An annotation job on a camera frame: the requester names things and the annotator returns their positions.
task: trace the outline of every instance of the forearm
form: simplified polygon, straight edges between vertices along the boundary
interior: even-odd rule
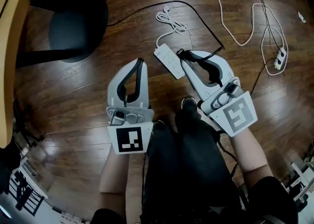
[[[108,194],[125,194],[129,170],[129,154],[115,154],[111,146],[100,178],[99,191]]]
[[[230,140],[248,188],[265,177],[273,176],[265,153],[249,128]]]
[[[248,128],[231,138],[231,144],[243,173],[268,164],[261,145]]]

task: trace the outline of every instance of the white cable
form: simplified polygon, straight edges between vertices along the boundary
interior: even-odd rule
[[[158,39],[156,41],[156,47],[157,48],[158,48],[158,41],[162,37],[169,35],[169,34],[172,34],[173,32],[176,32],[178,34],[185,34],[185,32],[187,30],[186,26],[183,23],[178,22],[178,21],[176,21],[170,17],[169,10],[170,10],[170,7],[168,5],[166,5],[163,7],[163,12],[158,12],[156,15],[156,20],[158,20],[159,22],[170,24],[172,29],[173,29],[171,32],[165,33],[165,34],[161,35],[160,37],[158,37]]]
[[[229,35],[232,37],[232,39],[233,39],[239,46],[244,46],[244,45],[246,45],[246,44],[251,40],[251,38],[252,38],[253,31],[254,31],[254,6],[256,6],[256,5],[257,5],[257,6],[265,6],[265,7],[267,7],[267,8],[270,10],[271,14],[274,16],[276,22],[278,23],[278,25],[279,25],[279,27],[280,27],[281,34],[280,34],[279,31],[278,31],[277,29],[275,29],[274,27],[272,27],[272,26],[270,26],[270,25],[267,25],[266,28],[265,28],[265,31],[264,31],[264,35],[263,35],[263,38],[262,38],[262,42],[261,42],[261,53],[262,53],[262,57],[263,57],[264,64],[266,64],[266,61],[265,61],[265,58],[264,58],[264,54],[263,54],[263,50],[262,50],[263,42],[264,42],[266,30],[268,29],[268,31],[269,31],[269,33],[270,33],[270,29],[274,29],[274,30],[280,35],[280,38],[281,38],[283,47],[285,47],[285,45],[286,45],[286,47],[287,47],[286,62],[285,62],[284,68],[283,68],[280,72],[275,73],[275,74],[271,74],[271,73],[268,71],[267,66],[265,66],[265,68],[266,68],[267,73],[268,73],[269,75],[271,75],[271,76],[276,76],[276,75],[282,73],[282,72],[285,70],[286,65],[287,65],[287,61],[288,61],[288,44],[287,44],[287,41],[286,41],[286,38],[285,38],[285,35],[284,35],[284,32],[283,32],[283,29],[282,29],[282,27],[281,27],[279,21],[277,20],[275,14],[274,14],[273,11],[270,9],[270,7],[269,7],[268,5],[262,4],[262,3],[254,3],[254,4],[252,5],[252,9],[251,9],[251,13],[252,13],[252,32],[251,32],[250,37],[247,39],[247,41],[244,42],[243,44],[240,44],[240,43],[235,39],[235,37],[231,34],[231,32],[229,31],[229,29],[226,27],[226,25],[224,24],[223,12],[222,12],[222,5],[221,5],[220,0],[218,0],[218,2],[219,2],[219,6],[220,6],[221,23],[222,23],[222,25],[224,26],[224,28],[226,29],[226,31],[229,33]]]

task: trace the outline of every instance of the leg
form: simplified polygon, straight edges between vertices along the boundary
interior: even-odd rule
[[[180,166],[174,132],[158,122],[149,144],[149,166],[145,181],[143,218],[174,212],[180,202]]]
[[[220,135],[201,120],[196,103],[187,100],[175,121],[182,138],[183,177],[189,202],[240,207],[237,188],[216,144]]]

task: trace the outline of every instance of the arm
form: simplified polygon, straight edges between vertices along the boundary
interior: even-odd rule
[[[111,146],[100,178],[102,208],[110,209],[126,218],[126,187],[129,154],[117,155]]]
[[[230,140],[248,188],[252,188],[264,177],[273,176],[265,153],[249,128]]]

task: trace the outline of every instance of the black shoe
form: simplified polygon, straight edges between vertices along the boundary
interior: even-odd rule
[[[160,119],[157,120],[157,122],[155,122],[155,123],[153,124],[153,130],[152,130],[153,135],[154,135],[154,131],[156,131],[156,130],[162,130],[165,126],[166,126],[166,124],[165,124],[164,121],[162,121],[162,120],[160,120]]]
[[[181,101],[181,110],[184,109],[192,109],[197,110],[197,104],[193,97],[183,98]]]

